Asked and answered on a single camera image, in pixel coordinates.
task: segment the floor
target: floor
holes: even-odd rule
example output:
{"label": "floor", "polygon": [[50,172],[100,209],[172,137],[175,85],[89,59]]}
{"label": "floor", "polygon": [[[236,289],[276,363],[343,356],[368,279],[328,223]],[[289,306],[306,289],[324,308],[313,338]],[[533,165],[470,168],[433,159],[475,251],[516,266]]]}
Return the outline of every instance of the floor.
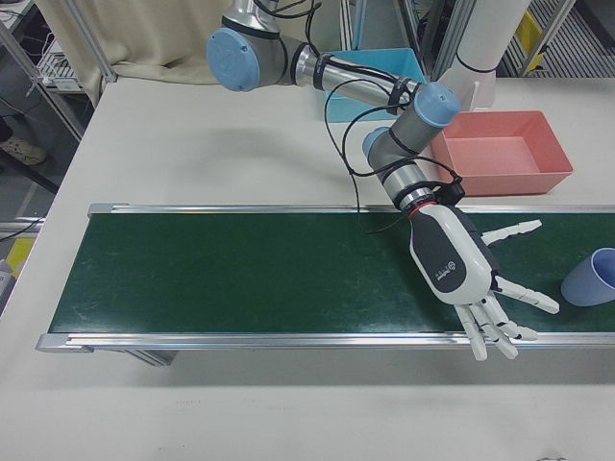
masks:
{"label": "floor", "polygon": [[[533,0],[530,11],[543,29],[549,23],[558,0]],[[508,47],[499,75],[515,77],[525,59],[518,40]],[[532,78],[608,78],[615,77],[615,48],[604,47],[576,8],[572,8],[549,44]]]}
{"label": "floor", "polygon": [[[38,40],[49,32],[39,13],[34,12],[26,24],[15,32],[31,56],[42,46]],[[0,52],[0,96],[12,106],[27,113],[25,119],[11,117],[14,110],[0,101],[0,115],[19,137],[47,151],[48,157],[35,169],[52,182],[60,184],[78,146],[58,116],[47,105],[37,90],[30,91],[25,73],[4,50]],[[66,95],[64,99],[74,109],[84,125],[91,116],[92,107],[84,95]],[[54,195],[34,182],[0,164],[0,223],[12,222],[19,217],[44,216],[54,200]],[[0,258],[6,257],[12,242],[0,242]]]}

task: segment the shoe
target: shoe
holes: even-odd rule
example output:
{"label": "shoe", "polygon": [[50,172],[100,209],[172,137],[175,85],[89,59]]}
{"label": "shoe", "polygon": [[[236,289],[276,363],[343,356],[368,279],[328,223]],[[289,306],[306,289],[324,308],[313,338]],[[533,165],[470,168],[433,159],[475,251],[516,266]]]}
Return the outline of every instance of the shoe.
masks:
{"label": "shoe", "polygon": [[47,158],[47,153],[45,151],[15,136],[11,136],[6,141],[0,142],[0,149],[29,166],[43,163]]}

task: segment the robotic finger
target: robotic finger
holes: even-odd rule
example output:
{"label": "robotic finger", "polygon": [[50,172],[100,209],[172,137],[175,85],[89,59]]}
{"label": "robotic finger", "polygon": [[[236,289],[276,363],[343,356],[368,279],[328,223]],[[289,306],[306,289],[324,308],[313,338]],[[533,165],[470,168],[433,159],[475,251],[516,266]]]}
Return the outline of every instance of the robotic finger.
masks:
{"label": "robotic finger", "polygon": [[491,230],[482,235],[482,241],[487,246],[493,245],[494,243],[499,242],[500,240],[505,240],[508,237],[535,231],[540,226],[542,226],[542,223],[539,219],[536,219],[533,221],[515,224],[514,226],[508,226],[507,228]]}
{"label": "robotic finger", "polygon": [[535,305],[550,314],[559,312],[559,303],[543,293],[530,290],[524,286],[503,279],[500,276],[496,276],[495,281],[497,283],[496,290],[509,298]]}
{"label": "robotic finger", "polygon": [[457,313],[457,317],[461,321],[461,325],[465,330],[465,334],[468,335],[468,339],[470,340],[470,347],[472,348],[472,352],[474,353],[474,357],[479,360],[487,359],[487,347],[484,344],[484,339],[482,339],[482,334],[480,334],[479,328],[477,327],[477,323],[474,320],[474,316],[470,311],[470,308],[467,305],[456,304],[455,311]]}
{"label": "robotic finger", "polygon": [[487,334],[489,339],[498,347],[498,349],[505,355],[506,358],[515,358],[519,355],[517,348],[515,348],[508,337],[499,331],[495,325],[491,322],[487,314],[485,313],[482,305],[478,303],[470,304],[470,310],[472,315],[477,320],[477,323],[482,330]]}
{"label": "robotic finger", "polygon": [[526,341],[535,341],[538,339],[538,333],[531,328],[519,327],[508,318],[500,303],[493,295],[488,295],[481,301],[485,313],[493,322],[493,325],[503,331],[512,339],[523,339]]}

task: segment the table surface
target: table surface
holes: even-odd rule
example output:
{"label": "table surface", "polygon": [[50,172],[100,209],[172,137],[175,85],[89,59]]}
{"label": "table surface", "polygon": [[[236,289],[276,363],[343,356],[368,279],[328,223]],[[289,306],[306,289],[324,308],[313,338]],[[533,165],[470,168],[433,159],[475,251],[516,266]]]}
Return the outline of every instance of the table surface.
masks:
{"label": "table surface", "polygon": [[[614,94],[615,80],[498,81],[494,109],[543,110],[576,171],[545,196],[464,203],[610,205]],[[91,203],[351,205],[321,106],[309,88],[108,86],[0,319],[2,458],[611,459],[614,351],[182,352],[164,370],[34,351]],[[357,168],[378,125],[353,135]],[[360,190],[387,204],[376,181]]]}

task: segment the black wire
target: black wire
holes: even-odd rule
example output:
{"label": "black wire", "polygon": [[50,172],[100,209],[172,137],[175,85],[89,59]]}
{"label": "black wire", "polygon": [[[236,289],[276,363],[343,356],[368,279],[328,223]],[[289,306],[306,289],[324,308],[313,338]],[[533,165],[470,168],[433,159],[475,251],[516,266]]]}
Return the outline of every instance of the black wire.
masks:
{"label": "black wire", "polygon": [[[329,102],[332,98],[332,96],[335,94],[335,92],[341,88],[344,85],[348,85],[351,83],[355,83],[355,82],[368,82],[372,85],[377,86],[378,88],[380,88],[385,94],[387,94],[390,97],[390,93],[386,90],[386,88],[384,88],[382,85],[367,80],[367,79],[354,79],[354,80],[350,80],[347,82],[342,82],[341,84],[337,85],[328,95],[327,100],[325,101],[325,108],[324,108],[324,116],[325,116],[325,128],[327,129],[327,133],[329,135],[329,138],[332,141],[333,146],[335,147],[335,150],[337,151],[337,153],[339,154],[340,158],[342,159],[344,166],[346,167],[346,170],[348,171],[348,174],[351,177],[351,180],[353,182],[353,188],[355,190],[355,198],[357,200],[357,218],[360,216],[360,198],[359,198],[359,194],[358,194],[358,186],[357,186],[357,179],[356,178],[366,178],[366,177],[370,177],[370,176],[375,176],[378,175],[379,173],[383,173],[385,171],[388,171],[392,168],[398,168],[400,166],[406,165],[406,164],[411,164],[414,163],[415,160],[423,160],[423,161],[427,161],[433,164],[436,164],[442,168],[444,168],[452,177],[453,177],[453,181],[452,182],[440,182],[440,181],[433,181],[430,182],[431,184],[433,184],[435,187],[442,187],[442,186],[446,186],[446,185],[450,185],[452,183],[458,183],[461,182],[462,178],[458,175],[458,173],[451,168],[450,166],[448,166],[445,163],[442,163],[441,161],[435,160],[433,158],[427,158],[427,157],[422,157],[420,155],[418,155],[417,153],[413,152],[412,150],[410,150],[407,146],[400,144],[402,148],[404,148],[404,150],[408,153],[411,154],[411,157],[408,158],[401,158],[399,160],[396,160],[392,163],[389,163],[388,165],[384,165],[382,168],[378,168],[376,170],[373,170],[371,172],[368,173],[359,173],[358,171],[356,171],[352,165],[350,164],[350,162],[348,161],[348,157],[346,154],[346,140],[348,138],[348,134],[350,133],[351,128],[355,125],[356,122],[358,122],[360,119],[362,119],[363,117],[369,115],[370,113],[374,113],[377,112],[379,110],[385,110],[385,109],[394,109],[394,108],[406,108],[407,104],[394,104],[394,105],[387,105],[387,106],[379,106],[377,108],[372,108],[369,110],[365,110],[364,112],[360,113],[358,116],[356,116],[348,125],[348,127],[346,127],[346,130],[344,131],[344,134],[342,136],[342,146],[341,148],[339,147],[339,145],[337,144],[337,142],[335,141],[335,138],[333,137],[332,131],[331,131],[331,127],[329,125],[329,118],[328,118],[328,108],[329,108]],[[383,232],[383,231],[387,231],[391,228],[393,228],[394,226],[396,226],[398,223],[400,223],[402,220],[404,220],[406,218],[406,215],[404,213],[402,213],[402,215],[395,220],[394,222],[390,223],[389,225],[385,226],[384,228],[381,229],[377,229],[377,230],[367,230],[365,227],[362,226],[362,224],[360,223],[360,220],[358,221],[358,224],[361,226],[361,228],[363,229],[364,232],[366,233],[378,233],[378,232]]]}
{"label": "black wire", "polygon": [[267,14],[273,17],[278,17],[279,19],[297,19],[298,17],[310,16],[315,10],[318,10],[320,7],[322,7],[321,2],[314,4],[312,0],[311,7],[308,10],[305,10],[304,12],[296,12],[293,14],[279,14],[275,10],[269,10],[267,7],[263,5],[263,3],[260,0],[254,0],[254,3],[257,5],[257,7],[259,7],[261,10],[263,10]]}
{"label": "black wire", "polygon": [[3,12],[4,14],[8,14],[10,16],[26,17],[25,14],[22,14],[20,12],[12,12],[11,10],[0,10],[0,12]]}
{"label": "black wire", "polygon": [[306,40],[307,40],[307,45],[309,45],[309,50],[316,56],[319,57],[320,56],[320,51],[318,51],[318,48],[316,48],[316,45],[314,44],[314,42],[311,39],[311,25],[312,22],[314,20],[314,15],[316,14],[316,8],[315,0],[311,0],[311,3],[309,5],[309,10],[310,13],[307,15],[306,18],[306,30],[305,30],[305,34],[306,34]]}
{"label": "black wire", "polygon": [[12,238],[17,237],[18,235],[21,235],[22,233],[29,231],[36,224],[38,224],[41,220],[45,219],[46,216],[47,215],[45,214],[45,215],[39,217],[38,219],[36,219],[32,223],[30,223],[27,227],[23,228],[22,230],[18,230],[17,232],[12,233],[11,235],[7,235],[6,237],[0,238],[0,242],[5,242],[7,240],[11,240]]}
{"label": "black wire", "polygon": [[[324,116],[325,116],[325,128],[327,129],[327,133],[329,134],[329,138],[331,139],[331,142],[333,144],[333,146],[335,147],[335,150],[337,151],[337,153],[339,154],[340,158],[342,159],[344,166],[346,167],[346,170],[348,171],[348,175],[351,178],[351,181],[353,182],[353,189],[355,191],[355,200],[357,203],[357,223],[358,225],[361,227],[361,229],[363,230],[363,232],[368,233],[368,234],[374,234],[374,233],[380,233],[380,232],[384,232],[384,231],[388,231],[389,229],[393,228],[394,226],[396,226],[397,224],[399,224],[401,221],[403,221],[404,219],[406,219],[406,216],[402,213],[394,222],[387,224],[386,226],[384,226],[383,228],[379,228],[379,229],[375,229],[375,230],[368,230],[366,229],[363,224],[360,221],[360,215],[361,215],[361,203],[360,203],[360,197],[358,194],[358,184],[357,184],[357,178],[356,175],[353,173],[354,169],[351,167],[350,163],[348,162],[348,160],[346,159],[346,156],[342,153],[342,151],[339,149],[339,146],[337,145],[337,143],[335,142],[335,138],[333,137],[333,133],[331,131],[331,126],[329,125],[329,117],[328,117],[328,108],[329,108],[329,101],[331,100],[332,96],[335,94],[335,92],[341,88],[344,85],[348,85],[351,83],[355,83],[355,82],[367,82],[369,84],[375,85],[378,88],[380,88],[384,93],[388,94],[388,91],[386,90],[386,88],[384,88],[384,86],[373,82],[371,80],[367,80],[367,79],[353,79],[353,80],[349,80],[347,82],[343,82],[339,85],[337,85],[329,94],[329,96],[327,97],[327,101],[325,101],[325,108],[324,108]],[[383,110],[383,109],[387,109],[388,106],[382,106],[379,108],[373,108],[373,109],[369,109],[366,110],[364,112],[362,112],[357,118],[360,119],[372,112],[376,112],[378,110]]]}
{"label": "black wire", "polygon": [[289,3],[288,5],[285,5],[283,7],[276,8],[275,10],[273,10],[273,12],[279,13],[279,12],[283,12],[283,11],[286,11],[286,10],[290,10],[293,7],[298,7],[299,5],[302,5],[302,4],[306,3],[306,1],[307,0],[299,0],[299,1],[295,2],[295,3]]}

